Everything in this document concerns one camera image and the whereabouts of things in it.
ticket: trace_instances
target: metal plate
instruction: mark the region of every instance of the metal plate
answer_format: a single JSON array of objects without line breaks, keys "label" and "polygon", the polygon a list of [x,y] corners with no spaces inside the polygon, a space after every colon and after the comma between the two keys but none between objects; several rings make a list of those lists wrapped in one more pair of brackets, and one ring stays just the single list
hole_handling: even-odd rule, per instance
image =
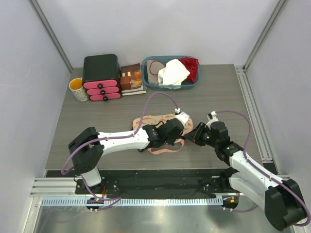
[{"label": "metal plate", "polygon": [[[239,209],[253,207],[241,197]],[[222,210],[219,206],[115,207],[85,212],[82,206],[41,207],[35,233],[278,233],[264,212],[247,214]],[[289,228],[284,233],[293,233]]]},{"label": "metal plate", "polygon": [[[72,198],[43,198],[41,206],[107,206],[113,201],[105,201],[103,205],[86,204],[90,197]],[[146,200],[146,199],[121,199],[115,206],[177,206],[177,205],[222,205],[222,196],[212,199],[167,199],[167,200]]]}]

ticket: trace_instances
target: white cloth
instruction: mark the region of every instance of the white cloth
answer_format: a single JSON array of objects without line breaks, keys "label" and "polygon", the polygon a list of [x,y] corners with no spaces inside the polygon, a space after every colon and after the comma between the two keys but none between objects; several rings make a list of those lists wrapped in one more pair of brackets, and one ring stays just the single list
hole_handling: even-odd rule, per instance
[{"label": "white cloth", "polygon": [[166,64],[166,67],[161,69],[157,75],[159,86],[171,85],[172,87],[166,87],[169,89],[178,89],[181,83],[190,75],[190,72],[186,67],[178,60],[173,59]]}]

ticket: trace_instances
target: books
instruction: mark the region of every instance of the books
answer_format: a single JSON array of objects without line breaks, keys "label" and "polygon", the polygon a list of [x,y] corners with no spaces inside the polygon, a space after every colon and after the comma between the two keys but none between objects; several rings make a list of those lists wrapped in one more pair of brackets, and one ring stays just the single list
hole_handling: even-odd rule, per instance
[{"label": "books", "polygon": [[138,95],[138,94],[144,94],[144,93],[147,93],[147,88],[144,85],[142,85],[140,88],[137,88],[137,89],[122,91],[123,96],[131,96],[131,95]]},{"label": "books", "polygon": [[131,90],[140,88],[142,86],[139,63],[121,67],[120,70],[121,70],[120,83],[122,90]]},{"label": "books", "polygon": [[136,88],[136,89],[130,89],[130,90],[122,90],[122,94],[123,93],[129,93],[129,92],[133,92],[133,91],[143,91],[144,90],[144,87],[143,85],[139,88]]},{"label": "books", "polygon": [[123,96],[144,94],[147,92],[147,87],[142,84],[139,63],[121,67],[120,70],[121,92]]}]

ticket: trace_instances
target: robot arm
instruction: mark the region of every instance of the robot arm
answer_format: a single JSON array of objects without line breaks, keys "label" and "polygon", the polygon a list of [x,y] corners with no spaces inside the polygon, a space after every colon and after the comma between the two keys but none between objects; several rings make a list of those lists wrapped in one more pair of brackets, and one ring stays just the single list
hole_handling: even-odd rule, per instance
[{"label": "robot arm", "polygon": [[208,119],[207,124],[201,122],[185,138],[199,146],[212,146],[217,157],[230,166],[220,175],[223,189],[232,188],[244,193],[264,210],[268,221],[279,231],[306,218],[307,214],[302,205],[271,179],[283,183],[303,201],[298,184],[292,179],[282,180],[247,153],[245,157],[243,148],[230,140],[227,127],[218,121],[215,112],[209,114]]},{"label": "robot arm", "polygon": [[119,133],[98,133],[94,127],[87,128],[69,144],[70,153],[73,153],[84,142],[92,139],[107,137],[107,140],[95,142],[92,147],[86,146],[78,151],[72,158],[74,170],[81,174],[89,187],[95,186],[102,181],[96,167],[102,156],[127,149],[159,148],[166,143],[174,145],[175,140],[180,138],[188,120],[189,115],[181,112],[159,127],[145,125],[136,134],[134,130]]}]

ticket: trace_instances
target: yellow mug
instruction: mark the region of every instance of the yellow mug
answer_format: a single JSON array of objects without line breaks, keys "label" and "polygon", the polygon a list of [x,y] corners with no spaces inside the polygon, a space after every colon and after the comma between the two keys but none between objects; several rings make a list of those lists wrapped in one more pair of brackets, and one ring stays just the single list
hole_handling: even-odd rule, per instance
[{"label": "yellow mug", "polygon": [[82,78],[71,80],[69,83],[69,89],[78,101],[84,102],[89,99],[86,90],[82,86]]}]

